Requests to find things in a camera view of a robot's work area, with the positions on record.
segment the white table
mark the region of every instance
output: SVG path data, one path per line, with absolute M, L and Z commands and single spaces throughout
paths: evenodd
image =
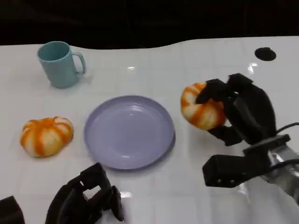
M 272 62 L 254 51 L 271 47 Z M 177 134 L 173 151 L 161 162 L 138 172 L 106 168 L 110 182 L 122 192 L 128 224 L 294 224 L 298 208 L 276 186 L 260 178 L 236 189 L 208 188 L 202 165 L 213 154 L 241 154 L 246 144 L 225 147 L 180 114 L 183 88 L 212 78 L 224 81 L 240 72 L 269 94 L 277 126 L 299 120 L 299 38 L 267 37 L 194 40 L 156 49 L 91 50 L 83 53 L 88 72 L 76 86 L 50 87 L 39 64 L 39 45 L 0 47 L 0 198 L 14 195 L 27 224 L 44 223 L 59 188 L 94 164 L 83 141 L 91 111 L 105 100 L 136 94 L 160 102 L 171 114 Z M 29 119 L 69 118 L 73 141 L 57 156 L 32 159 L 19 144 Z M 299 152 L 297 127 L 286 133 Z M 111 214 L 103 224 L 117 223 Z

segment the toy pumpkin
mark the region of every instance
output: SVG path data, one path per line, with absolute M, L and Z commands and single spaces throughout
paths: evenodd
M 58 153 L 72 140 L 73 133 L 67 118 L 30 120 L 23 127 L 20 143 L 30 156 L 46 157 Z
M 205 104 L 196 104 L 196 98 L 205 86 L 206 83 L 195 83 L 184 89 L 181 96 L 181 112 L 190 124 L 208 131 L 223 125 L 226 117 L 222 102 L 209 99 Z

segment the mug handle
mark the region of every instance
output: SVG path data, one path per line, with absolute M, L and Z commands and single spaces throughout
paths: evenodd
M 86 63 L 85 63 L 85 59 L 84 59 L 83 55 L 82 55 L 81 53 L 79 53 L 79 52 L 72 52 L 71 55 L 78 56 L 79 59 L 80 59 L 80 61 L 81 61 L 81 63 L 82 63 L 82 68 L 83 68 L 83 69 L 82 69 L 82 71 L 77 71 L 77 74 L 78 74 L 78 75 L 83 75 L 83 74 L 85 74 L 85 72 L 86 72 Z

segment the black cable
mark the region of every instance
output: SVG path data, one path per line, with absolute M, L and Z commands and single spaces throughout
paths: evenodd
M 299 122 L 291 123 L 291 124 L 289 124 L 289 125 L 286 125 L 286 126 L 280 128 L 280 129 L 278 129 L 278 130 L 276 131 L 276 134 L 282 132 L 283 130 L 285 130 L 285 129 L 289 128 L 289 127 L 293 127 L 293 126 L 296 126 L 296 125 L 299 125 Z
M 299 159 L 286 160 L 286 161 L 280 162 L 280 163 L 270 167 L 269 169 L 267 169 L 267 171 L 265 173 L 269 173 L 275 169 L 283 168 L 287 165 L 299 165 Z

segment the purple plate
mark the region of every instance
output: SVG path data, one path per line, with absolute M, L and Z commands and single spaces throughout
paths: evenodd
M 159 103 L 146 97 L 124 96 L 102 103 L 91 113 L 84 139 L 101 164 L 137 169 L 173 148 L 175 130 L 169 113 Z

